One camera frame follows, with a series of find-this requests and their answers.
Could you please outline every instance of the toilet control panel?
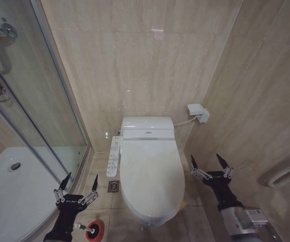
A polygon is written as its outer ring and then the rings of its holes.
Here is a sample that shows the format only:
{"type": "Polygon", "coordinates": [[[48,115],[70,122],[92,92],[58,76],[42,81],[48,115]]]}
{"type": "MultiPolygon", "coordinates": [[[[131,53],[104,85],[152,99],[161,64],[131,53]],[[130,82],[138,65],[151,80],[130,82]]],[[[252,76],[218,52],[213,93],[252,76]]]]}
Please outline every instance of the toilet control panel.
{"type": "Polygon", "coordinates": [[[122,136],[113,136],[111,140],[107,173],[106,173],[107,177],[117,176],[121,139],[122,139],[122,136]]]}

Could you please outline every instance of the shower enclosure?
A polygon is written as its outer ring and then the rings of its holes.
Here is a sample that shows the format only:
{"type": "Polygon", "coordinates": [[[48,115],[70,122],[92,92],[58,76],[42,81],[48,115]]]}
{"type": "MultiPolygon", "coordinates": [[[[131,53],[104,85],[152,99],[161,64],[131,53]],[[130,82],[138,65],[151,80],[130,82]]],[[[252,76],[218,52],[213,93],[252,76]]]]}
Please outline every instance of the shower enclosure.
{"type": "Polygon", "coordinates": [[[0,0],[0,241],[47,220],[90,149],[40,2],[0,0]]]}

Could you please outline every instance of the wall outlet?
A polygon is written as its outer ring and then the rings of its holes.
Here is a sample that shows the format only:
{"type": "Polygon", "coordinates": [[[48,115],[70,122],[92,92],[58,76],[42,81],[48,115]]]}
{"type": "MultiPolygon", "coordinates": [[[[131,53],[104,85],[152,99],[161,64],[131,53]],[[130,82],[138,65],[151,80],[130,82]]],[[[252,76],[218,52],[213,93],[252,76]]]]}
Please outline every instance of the wall outlet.
{"type": "Polygon", "coordinates": [[[206,123],[210,116],[210,113],[198,103],[188,104],[187,111],[189,115],[197,115],[200,123],[206,123]]]}

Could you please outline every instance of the toilet tank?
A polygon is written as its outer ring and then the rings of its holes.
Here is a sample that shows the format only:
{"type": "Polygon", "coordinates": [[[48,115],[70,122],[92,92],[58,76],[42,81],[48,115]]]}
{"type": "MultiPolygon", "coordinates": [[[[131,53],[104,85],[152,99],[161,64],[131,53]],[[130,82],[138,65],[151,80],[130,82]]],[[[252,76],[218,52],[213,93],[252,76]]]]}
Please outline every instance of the toilet tank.
{"type": "Polygon", "coordinates": [[[170,117],[124,117],[121,125],[123,140],[174,140],[170,117]]]}

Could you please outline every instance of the toilet plunger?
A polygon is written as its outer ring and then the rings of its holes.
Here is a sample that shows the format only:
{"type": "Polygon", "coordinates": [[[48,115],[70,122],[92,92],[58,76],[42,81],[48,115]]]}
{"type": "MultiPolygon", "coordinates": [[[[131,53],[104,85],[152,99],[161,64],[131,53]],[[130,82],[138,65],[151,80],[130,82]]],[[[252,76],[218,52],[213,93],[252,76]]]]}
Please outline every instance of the toilet plunger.
{"type": "Polygon", "coordinates": [[[76,223],[75,228],[85,230],[88,241],[100,242],[104,236],[104,226],[99,220],[90,223],[88,227],[81,223],[76,223]]]}

